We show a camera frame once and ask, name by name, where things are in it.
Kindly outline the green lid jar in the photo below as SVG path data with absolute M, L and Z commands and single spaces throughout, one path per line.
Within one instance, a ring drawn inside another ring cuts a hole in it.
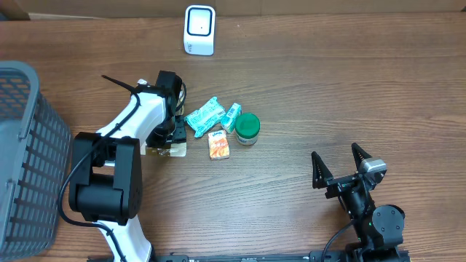
M 244 146 L 252 146 L 258 140 L 260 128 L 260 120 L 255 114 L 241 114 L 235 122 L 235 132 L 238 142 Z

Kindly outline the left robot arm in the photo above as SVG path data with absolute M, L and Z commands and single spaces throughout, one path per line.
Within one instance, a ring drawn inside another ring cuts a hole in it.
M 62 192 L 80 213 L 78 226 L 97 228 L 111 248 L 110 261 L 155 261 L 138 212 L 143 198 L 142 157 L 185 156 L 183 105 L 186 85 L 176 73 L 160 71 L 154 84 L 116 82 L 130 92 L 121 113 L 96 132 L 74 138 L 71 171 Z

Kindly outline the brown white snack bag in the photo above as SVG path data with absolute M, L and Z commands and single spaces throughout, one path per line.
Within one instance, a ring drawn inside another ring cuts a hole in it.
M 142 156 L 185 157 L 187 143 L 174 143 L 161 148 L 148 147 L 146 143 L 141 146 Z

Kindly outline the small teal white box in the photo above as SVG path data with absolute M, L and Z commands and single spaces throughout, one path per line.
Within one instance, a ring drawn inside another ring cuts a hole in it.
M 235 122 L 242 113 L 242 106 L 239 103 L 233 103 L 224 117 L 221 119 L 221 126 L 227 133 L 232 133 L 235 129 Z

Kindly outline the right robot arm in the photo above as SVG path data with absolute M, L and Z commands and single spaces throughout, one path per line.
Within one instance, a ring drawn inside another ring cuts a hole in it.
M 351 145 L 356 171 L 335 178 L 317 152 L 312 152 L 312 187 L 324 188 L 325 197 L 337 198 L 350 222 L 336 232 L 321 251 L 311 252 L 317 261 L 409 261 L 403 243 L 405 213 L 396 205 L 376 206 L 370 191 L 380 184 L 387 172 L 386 163 L 364 151 L 357 143 Z M 333 242 L 353 227 L 358 241 L 344 250 L 330 252 Z

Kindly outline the teal tissue pack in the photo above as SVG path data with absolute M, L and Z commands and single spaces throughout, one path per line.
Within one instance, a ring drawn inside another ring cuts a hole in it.
M 226 115 L 225 108 L 212 97 L 201 108 L 185 117 L 185 122 L 193 129 L 194 137 L 201 138 L 208 130 L 218 124 Z

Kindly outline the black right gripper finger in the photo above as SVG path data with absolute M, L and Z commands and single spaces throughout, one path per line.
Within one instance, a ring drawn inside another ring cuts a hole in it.
M 326 188 L 328 183 L 333 180 L 333 175 L 327 168 L 320 155 L 313 151 L 312 157 L 312 187 Z
M 351 149 L 357 171 L 369 171 L 372 156 L 365 152 L 357 143 L 353 143 Z

